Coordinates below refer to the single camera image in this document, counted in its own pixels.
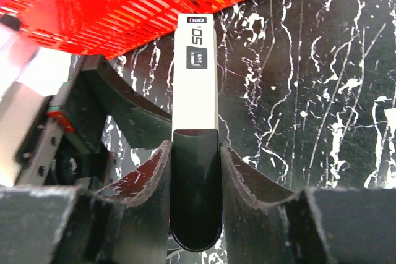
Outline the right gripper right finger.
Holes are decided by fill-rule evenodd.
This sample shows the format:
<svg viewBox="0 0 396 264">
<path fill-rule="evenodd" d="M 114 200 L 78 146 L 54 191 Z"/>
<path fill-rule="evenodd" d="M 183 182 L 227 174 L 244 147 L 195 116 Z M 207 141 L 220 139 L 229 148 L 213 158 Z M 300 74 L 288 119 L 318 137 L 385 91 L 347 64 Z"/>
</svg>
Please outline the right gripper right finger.
<svg viewBox="0 0 396 264">
<path fill-rule="evenodd" d="M 280 186 L 220 147 L 228 263 L 333 263 L 311 191 Z"/>
</svg>

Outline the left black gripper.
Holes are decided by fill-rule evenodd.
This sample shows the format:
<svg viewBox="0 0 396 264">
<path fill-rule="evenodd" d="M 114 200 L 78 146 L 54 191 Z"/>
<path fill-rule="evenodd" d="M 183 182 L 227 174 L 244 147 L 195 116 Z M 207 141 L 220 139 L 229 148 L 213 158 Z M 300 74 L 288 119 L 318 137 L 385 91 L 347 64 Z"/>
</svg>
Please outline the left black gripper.
<svg viewBox="0 0 396 264">
<path fill-rule="evenodd" d="M 81 71 L 131 148 L 156 149 L 171 139 L 171 115 L 134 91 L 108 60 L 86 59 Z M 105 118 L 95 114 L 94 101 L 77 95 L 60 91 L 35 105 L 15 149 L 16 185 L 75 185 L 89 179 L 89 188 L 99 189 L 111 182 L 114 157 L 101 141 Z"/>
</svg>

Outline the white black stapler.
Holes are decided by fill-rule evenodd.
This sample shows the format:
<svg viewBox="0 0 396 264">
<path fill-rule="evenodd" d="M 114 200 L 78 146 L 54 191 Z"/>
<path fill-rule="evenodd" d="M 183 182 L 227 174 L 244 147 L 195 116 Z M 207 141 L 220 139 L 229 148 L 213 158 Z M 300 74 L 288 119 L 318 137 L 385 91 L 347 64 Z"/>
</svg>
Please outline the white black stapler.
<svg viewBox="0 0 396 264">
<path fill-rule="evenodd" d="M 217 45 L 212 14 L 179 14 L 174 33 L 170 228 L 202 252 L 222 232 Z"/>
</svg>

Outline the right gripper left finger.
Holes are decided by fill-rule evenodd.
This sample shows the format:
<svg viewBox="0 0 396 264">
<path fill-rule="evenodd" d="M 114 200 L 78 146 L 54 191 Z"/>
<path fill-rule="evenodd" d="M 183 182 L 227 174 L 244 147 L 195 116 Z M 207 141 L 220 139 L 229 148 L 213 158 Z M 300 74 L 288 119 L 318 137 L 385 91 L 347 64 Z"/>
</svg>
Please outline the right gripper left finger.
<svg viewBox="0 0 396 264">
<path fill-rule="evenodd" d="M 171 142 L 98 192 L 59 187 L 67 198 L 52 263 L 165 263 Z"/>
</svg>

